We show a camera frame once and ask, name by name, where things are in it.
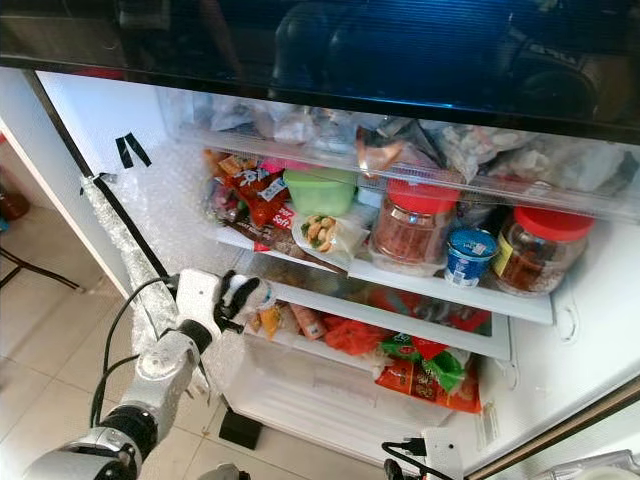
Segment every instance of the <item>blue yogurt container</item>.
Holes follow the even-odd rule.
[[[475,287],[496,254],[490,233],[478,228],[459,228],[449,235],[449,253],[444,278],[459,287]]]

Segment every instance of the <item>green container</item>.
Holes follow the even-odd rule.
[[[351,207],[356,189],[356,175],[335,168],[286,170],[284,182],[302,215],[343,215]]]

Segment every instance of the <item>tile floor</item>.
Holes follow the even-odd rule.
[[[16,480],[39,455],[86,431],[104,339],[122,298],[57,212],[34,208],[0,243],[92,289],[80,294],[22,271],[0,291],[0,480]],[[11,268],[3,258],[0,277]],[[130,352],[130,328],[130,318],[118,327],[112,358]],[[131,375],[131,366],[114,374],[107,409]],[[270,428],[255,451],[220,440],[224,413],[217,401],[207,406],[184,396],[175,426],[141,478],[197,480],[223,462],[254,480],[384,478],[381,469]]]

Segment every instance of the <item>red jar lid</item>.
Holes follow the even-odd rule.
[[[580,240],[594,224],[590,217],[531,207],[516,207],[514,218],[526,231],[553,242]]]
[[[440,213],[451,210],[460,196],[459,190],[434,185],[412,185],[405,180],[389,180],[387,187],[391,201],[410,212]]]

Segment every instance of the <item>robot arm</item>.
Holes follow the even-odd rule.
[[[36,460],[24,478],[138,478],[142,463],[169,433],[200,355],[220,339],[223,330],[242,331],[232,319],[245,304],[257,306],[269,296],[263,282],[233,271],[222,279],[197,270],[182,271],[176,298],[178,327],[140,355],[120,404],[86,436]]]

